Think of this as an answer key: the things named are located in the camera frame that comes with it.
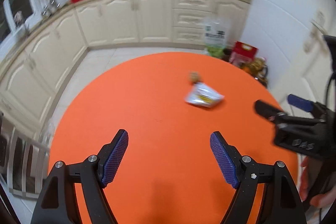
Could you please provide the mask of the person right hand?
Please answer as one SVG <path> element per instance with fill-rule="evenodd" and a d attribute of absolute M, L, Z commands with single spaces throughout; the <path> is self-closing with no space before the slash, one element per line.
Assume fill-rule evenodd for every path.
<path fill-rule="evenodd" d="M 308 193 L 308 168 L 309 158 L 306 156 L 305 159 L 301 163 L 301 167 L 303 167 L 302 175 L 301 175 L 301 183 L 299 186 L 299 195 L 301 200 L 305 201 Z M 332 190 L 324 194 L 318 194 L 314 196 L 310 204 L 316 208 L 323 208 L 331 205 L 335 201 L 335 186 L 333 186 Z"/>

